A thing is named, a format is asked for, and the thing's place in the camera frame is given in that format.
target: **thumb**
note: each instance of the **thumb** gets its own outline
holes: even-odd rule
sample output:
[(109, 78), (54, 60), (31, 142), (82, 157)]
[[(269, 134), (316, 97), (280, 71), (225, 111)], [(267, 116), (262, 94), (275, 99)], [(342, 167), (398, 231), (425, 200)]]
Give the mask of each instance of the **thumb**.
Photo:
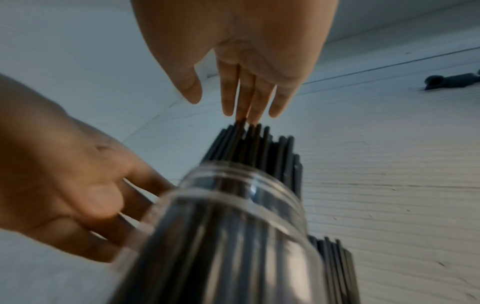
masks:
[(42, 170), (59, 195), (90, 218), (110, 218), (123, 208), (123, 198), (96, 147), (76, 127), (50, 134), (38, 153)]
[(177, 90), (191, 104), (195, 105), (200, 102), (200, 99), (202, 99), (202, 85), (194, 67), (186, 70), (166, 71), (166, 74)]

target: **hand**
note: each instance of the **hand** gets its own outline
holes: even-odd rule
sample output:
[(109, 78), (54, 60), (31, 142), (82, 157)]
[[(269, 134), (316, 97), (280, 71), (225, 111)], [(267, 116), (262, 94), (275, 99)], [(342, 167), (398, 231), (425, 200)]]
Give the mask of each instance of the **hand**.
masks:
[(110, 261), (155, 195), (172, 185), (120, 142), (0, 75), (0, 228)]
[(194, 70), (214, 49), (225, 115), (256, 124), (279, 116), (312, 72), (338, 0), (132, 0), (150, 51), (191, 103), (202, 97)]

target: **transparent jar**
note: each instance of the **transparent jar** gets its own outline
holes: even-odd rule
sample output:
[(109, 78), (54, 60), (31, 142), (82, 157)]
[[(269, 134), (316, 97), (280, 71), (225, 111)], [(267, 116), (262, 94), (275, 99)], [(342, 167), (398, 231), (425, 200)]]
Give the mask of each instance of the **transparent jar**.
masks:
[(114, 269), (110, 304), (327, 303), (301, 202), (227, 162), (202, 164), (161, 197)]

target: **skin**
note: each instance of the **skin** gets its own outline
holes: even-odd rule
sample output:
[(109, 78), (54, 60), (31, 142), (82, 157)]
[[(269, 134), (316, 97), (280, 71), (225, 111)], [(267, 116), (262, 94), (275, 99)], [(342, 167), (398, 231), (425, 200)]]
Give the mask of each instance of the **skin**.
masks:
[[(214, 49), (223, 112), (277, 117), (312, 72), (338, 0), (132, 0), (156, 60), (191, 103), (194, 65)], [(154, 195), (173, 188), (120, 142), (0, 75), (0, 228), (111, 261)]]
[(312, 72), (337, 0), (132, 0), (143, 37), (173, 84), (202, 98), (194, 65), (214, 49), (223, 113), (256, 124), (278, 117)]

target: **pinky finger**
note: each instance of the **pinky finger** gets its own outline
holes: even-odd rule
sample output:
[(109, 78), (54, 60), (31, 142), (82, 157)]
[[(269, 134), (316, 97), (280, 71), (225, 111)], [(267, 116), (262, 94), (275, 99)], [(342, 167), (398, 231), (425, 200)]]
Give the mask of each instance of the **pinky finger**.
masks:
[(270, 110), (268, 111), (268, 114), (276, 118), (280, 116), (280, 114), (287, 108), (289, 105), (290, 100), (294, 96), (295, 92), (298, 90), (298, 88), (290, 89), (290, 88), (282, 88), (282, 87), (277, 87), (276, 88), (276, 93), (275, 93), (275, 98), (273, 99)]
[(61, 251), (98, 262), (110, 262), (120, 250), (70, 217), (60, 217), (25, 231), (24, 235)]

